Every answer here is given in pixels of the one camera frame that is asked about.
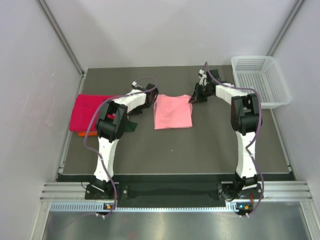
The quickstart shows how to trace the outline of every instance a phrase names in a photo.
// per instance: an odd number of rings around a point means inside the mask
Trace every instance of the metal floor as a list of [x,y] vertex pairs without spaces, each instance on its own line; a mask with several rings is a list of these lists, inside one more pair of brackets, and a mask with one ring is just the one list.
[[[234,82],[232,67],[211,66],[220,77]],[[131,67],[89,69],[83,93],[117,95],[131,90],[140,77],[152,76],[158,81],[159,94],[192,95],[199,66]],[[237,167],[238,143],[230,124],[230,106],[217,97],[194,104],[192,128],[154,130],[153,109],[131,116],[137,122],[135,132],[123,135],[116,149],[115,174],[230,174]],[[98,149],[98,139],[88,144]],[[256,161],[263,173],[288,173],[286,158],[268,109],[263,110],[263,125],[256,143]],[[97,156],[83,147],[83,137],[73,133],[63,174],[93,174]]]
[[103,220],[80,212],[51,212],[43,240],[310,240],[299,203],[263,202],[248,218],[227,212],[115,212]]

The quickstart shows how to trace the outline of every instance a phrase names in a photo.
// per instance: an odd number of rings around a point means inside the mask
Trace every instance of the gray table surface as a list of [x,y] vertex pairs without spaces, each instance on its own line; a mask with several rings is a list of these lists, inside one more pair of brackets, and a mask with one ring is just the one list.
[[[128,93],[131,83],[150,76],[158,81],[159,94],[192,95],[199,66],[92,68],[87,72],[83,93],[118,95]],[[234,82],[232,67],[212,66],[220,77]],[[120,139],[114,159],[115,174],[227,174],[238,162],[238,143],[230,124],[231,108],[217,97],[194,104],[192,128],[154,130],[153,108],[131,116],[138,123],[135,132]],[[95,153],[83,147],[83,137],[72,133],[63,174],[93,174]],[[98,149],[97,137],[88,144]],[[256,142],[256,161],[263,173],[288,173],[287,162],[276,127],[268,109],[263,110],[263,125]]]

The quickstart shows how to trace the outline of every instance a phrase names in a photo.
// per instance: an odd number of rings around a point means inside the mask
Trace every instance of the pink t-shirt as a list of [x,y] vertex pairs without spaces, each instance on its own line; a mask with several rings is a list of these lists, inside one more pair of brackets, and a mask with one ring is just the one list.
[[191,128],[192,104],[189,95],[158,95],[153,106],[154,129]]

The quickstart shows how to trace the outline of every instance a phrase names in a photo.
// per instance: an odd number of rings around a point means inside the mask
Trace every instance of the cable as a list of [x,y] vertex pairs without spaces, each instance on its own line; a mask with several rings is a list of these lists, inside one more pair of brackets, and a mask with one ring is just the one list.
[[[227,86],[227,85],[219,82],[219,81],[211,74],[210,69],[209,69],[209,65],[208,65],[208,62],[207,62],[207,61],[205,62],[204,66],[203,66],[203,69],[204,69],[204,68],[207,68],[207,72],[209,73],[209,76],[212,78],[212,80],[213,80],[215,83],[217,83],[217,84],[219,84],[219,85],[222,85],[222,86],[224,86],[224,87],[226,87],[226,88],[229,88],[229,86]],[[261,203],[262,197],[263,197],[263,195],[264,195],[264,191],[265,191],[265,180],[264,180],[264,176],[262,175],[262,172],[260,171],[259,166],[257,165],[255,158],[253,157],[251,151],[249,150],[250,146],[251,146],[252,144],[254,144],[254,142],[257,140],[257,137],[258,137],[259,134],[260,134],[261,123],[262,123],[262,107],[261,107],[261,100],[260,100],[259,93],[258,93],[255,89],[249,88],[249,87],[237,87],[237,86],[232,86],[231,88],[232,88],[232,89],[236,89],[236,90],[247,90],[247,91],[252,91],[252,92],[254,92],[255,95],[257,96],[258,108],[259,108],[258,126],[257,126],[257,128],[256,128],[256,130],[255,130],[255,135],[254,135],[252,141],[245,147],[246,151],[249,153],[249,155],[250,155],[250,157],[251,157],[251,160],[252,160],[252,162],[253,162],[253,165],[254,165],[254,167],[255,167],[256,172],[260,175],[260,178],[261,178],[261,193],[260,193],[260,197],[259,197],[259,199],[258,199],[258,202],[257,202],[256,206],[253,208],[252,212],[250,212],[250,213],[248,214],[248,217],[249,217],[249,216],[251,216],[251,215],[257,210],[257,208],[260,206],[260,203]]]
[[[130,97],[130,96],[132,96],[132,95],[149,93],[149,92],[152,92],[153,90],[155,90],[155,89],[157,88],[157,85],[158,85],[157,80],[154,79],[153,77],[149,77],[149,76],[141,77],[141,78],[139,78],[138,80],[134,81],[132,84],[133,84],[133,85],[136,85],[138,82],[140,82],[141,80],[144,80],[144,79],[150,79],[150,80],[154,81],[154,87],[151,88],[151,89],[144,90],[144,91],[139,91],[139,92],[134,92],[134,93],[130,93],[130,94],[127,93],[127,94],[124,94],[124,95],[113,96],[113,97],[110,97],[110,98],[106,99],[105,101],[103,101],[103,102],[98,106],[98,108],[95,110],[95,112],[94,112],[94,114],[93,114],[93,116],[92,116],[92,118],[91,118],[91,121],[90,121],[90,123],[89,123],[89,126],[88,126],[88,128],[87,128],[87,130],[86,130],[85,136],[84,136],[83,146],[84,146],[86,149],[93,151],[94,153],[96,153],[96,154],[100,157],[101,163],[102,163],[102,167],[103,167],[106,175],[107,175],[108,178],[110,179],[110,182],[111,182],[111,184],[112,184],[113,191],[114,191],[114,202],[113,202],[113,205],[112,205],[110,211],[109,211],[104,217],[109,216],[109,215],[115,210],[115,208],[116,208],[117,188],[116,188],[115,182],[113,181],[112,177],[110,176],[110,174],[109,174],[109,172],[108,172],[108,170],[107,170],[107,168],[106,168],[106,165],[105,165],[105,163],[104,163],[104,161],[103,161],[102,155],[99,153],[98,150],[94,149],[93,147],[88,146],[87,140],[88,140],[89,132],[90,132],[90,129],[91,129],[91,127],[92,127],[92,125],[93,125],[93,123],[94,123],[94,121],[95,121],[95,119],[96,119],[97,114],[99,113],[100,109],[101,109],[105,104],[107,104],[107,103],[109,103],[109,102],[111,102],[111,101],[113,101],[113,100],[115,100],[115,99],[118,99],[118,98]],[[58,234],[60,234],[63,230],[65,230],[66,228],[68,228],[71,224],[73,224],[74,222],[76,222],[77,220],[81,219],[82,217],[90,216],[90,215],[96,215],[96,213],[95,213],[95,212],[86,212],[86,213],[84,213],[84,214],[76,217],[75,219],[73,219],[72,221],[70,221],[66,226],[64,226],[61,230],[56,231],[56,232],[53,231],[52,221],[50,220],[50,223],[49,223],[50,231],[51,231],[52,234],[58,235]]]
[[250,192],[250,203],[251,203],[251,206],[254,206],[255,204],[255,196],[252,192]]
[[95,119],[96,119],[97,114],[99,113],[100,109],[101,109],[105,104],[107,104],[107,103],[109,103],[109,102],[111,102],[111,101],[113,101],[113,100],[115,100],[115,99],[118,99],[118,98],[130,97],[130,96],[132,96],[132,95],[149,93],[149,92],[152,92],[154,89],[157,88],[157,85],[158,85],[157,80],[155,80],[153,77],[149,77],[149,76],[141,77],[141,78],[139,78],[138,80],[136,80],[135,82],[133,82],[133,84],[137,84],[139,81],[141,81],[141,80],[143,80],[143,79],[151,79],[151,80],[153,80],[153,81],[154,81],[154,87],[151,88],[151,89],[147,89],[147,90],[145,90],[145,91],[139,91],[139,92],[134,92],[134,93],[130,93],[130,94],[127,93],[127,94],[124,94],[124,95],[113,96],[113,97],[110,97],[110,98],[106,99],[105,101],[103,101],[103,102],[98,106],[98,108],[95,110],[95,112],[94,112],[94,114],[93,114],[93,116],[92,116],[92,118],[91,118],[91,121],[90,121],[90,123],[89,123],[89,126],[88,126],[88,128],[87,128],[87,130],[86,130],[85,136],[84,136],[83,146],[84,146],[86,149],[93,151],[95,154],[97,154],[97,155],[100,157],[102,167],[103,167],[106,175],[107,175],[108,178],[110,179],[110,182],[111,182],[112,187],[113,187],[113,191],[114,191],[114,203],[113,203],[112,208],[110,209],[110,211],[107,213],[107,215],[105,215],[106,217],[109,216],[109,215],[112,213],[112,211],[115,210],[115,208],[116,208],[117,188],[116,188],[115,182],[113,181],[112,177],[110,176],[110,174],[109,174],[109,172],[108,172],[108,170],[107,170],[107,168],[106,168],[106,165],[105,165],[105,163],[104,163],[104,160],[103,160],[102,155],[99,153],[98,150],[94,149],[93,147],[88,146],[88,144],[87,144],[88,135],[89,135],[89,132],[90,132],[90,130],[91,130],[92,125],[94,124],[94,121],[95,121]]
[[85,187],[84,187],[84,185],[83,185],[83,183],[81,182],[81,187],[83,187],[85,190],[87,190]]
[[230,200],[225,199],[225,197],[224,197],[222,194],[221,194],[220,196],[222,197],[223,200],[225,200],[225,201],[227,201],[227,202],[232,202],[233,200],[236,199],[236,197],[237,197],[237,192],[236,192],[236,191],[233,192],[233,197],[232,197]]

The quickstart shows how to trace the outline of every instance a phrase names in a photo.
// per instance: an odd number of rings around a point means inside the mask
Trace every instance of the metal frame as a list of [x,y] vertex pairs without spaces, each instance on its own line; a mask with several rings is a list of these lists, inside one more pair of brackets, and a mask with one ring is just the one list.
[[56,36],[59,38],[64,50],[70,57],[75,69],[83,76],[85,71],[82,69],[79,61],[77,60],[74,52],[72,51],[66,37],[64,36],[63,32],[61,31],[55,17],[53,16],[50,8],[48,7],[48,4],[46,3],[45,0],[36,0],[37,3],[39,4],[40,8],[42,9],[44,15],[48,19],[50,25],[52,26]]
[[274,122],[274,125],[275,125],[275,129],[276,129],[277,134],[279,136],[280,144],[281,144],[281,147],[282,147],[282,150],[283,150],[283,154],[284,154],[287,166],[289,168],[289,171],[293,173],[294,178],[296,180],[300,180],[298,178],[298,176],[296,175],[296,173],[297,173],[296,172],[296,168],[295,168],[295,166],[293,164],[292,156],[290,154],[290,151],[287,148],[287,141],[286,141],[286,138],[285,138],[284,133],[282,131],[282,128],[281,128],[280,121],[278,119],[278,115],[277,115],[276,110],[271,109],[271,115],[272,115],[272,119],[273,119],[273,122]]
[[[31,239],[42,239],[50,211],[58,212],[60,208],[61,212],[89,212],[88,209],[81,209],[81,206],[86,205],[89,208],[91,206],[91,212],[95,212],[97,206],[101,204],[113,204],[113,200],[85,200],[85,194],[86,190],[79,182],[46,183],[41,194],[37,224]],[[235,200],[227,203],[225,207],[117,207],[115,212],[236,212],[236,203],[241,202],[243,201]],[[266,181],[262,204],[266,202],[300,202],[312,239],[320,239],[320,220],[307,182]]]
[[[74,96],[74,99],[76,99],[76,97],[82,93],[86,76],[87,76],[87,71],[85,71],[83,73],[83,75],[81,76],[81,79],[79,81],[78,90],[76,91],[76,95]],[[55,168],[56,171],[53,175],[52,181],[55,181],[57,179],[58,174],[62,174],[62,172],[64,170],[64,166],[65,166],[65,162],[66,162],[66,158],[67,158],[67,153],[68,153],[68,148],[69,148],[69,144],[71,141],[71,134],[72,133],[69,131],[69,129],[67,129],[65,136],[64,136],[64,140],[63,140],[62,150],[61,150],[61,153],[59,156],[59,161],[56,165],[56,168]]]
[[278,35],[276,36],[275,40],[273,41],[269,51],[267,52],[268,56],[273,56],[278,49],[281,41],[284,39],[288,29],[292,25],[293,21],[295,20],[296,16],[298,15],[299,11],[302,9],[306,0],[297,0],[295,5],[293,6],[289,16],[285,20],[283,26],[281,27]]

